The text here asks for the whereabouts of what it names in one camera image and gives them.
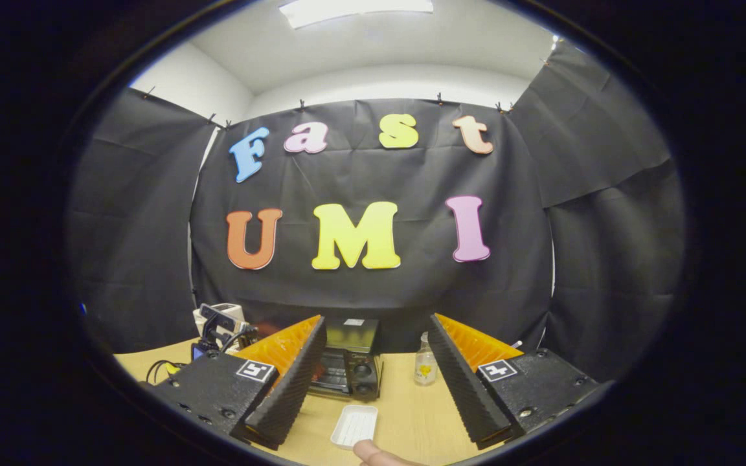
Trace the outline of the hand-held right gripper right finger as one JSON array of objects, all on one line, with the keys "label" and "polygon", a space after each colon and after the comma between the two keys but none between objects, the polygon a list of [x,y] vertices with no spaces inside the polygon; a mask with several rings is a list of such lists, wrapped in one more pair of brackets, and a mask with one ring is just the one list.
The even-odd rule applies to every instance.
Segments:
[{"label": "hand-held right gripper right finger", "polygon": [[440,313],[430,322],[427,341],[478,449],[556,422],[600,390],[550,349],[523,352]]}]

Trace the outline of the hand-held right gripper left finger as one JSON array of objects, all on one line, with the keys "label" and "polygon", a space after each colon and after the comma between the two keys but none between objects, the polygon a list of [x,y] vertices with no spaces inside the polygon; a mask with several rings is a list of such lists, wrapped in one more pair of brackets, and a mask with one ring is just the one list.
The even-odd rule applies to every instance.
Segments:
[{"label": "hand-held right gripper left finger", "polygon": [[325,347],[326,321],[315,315],[236,353],[207,351],[149,390],[205,430],[277,449]]}]

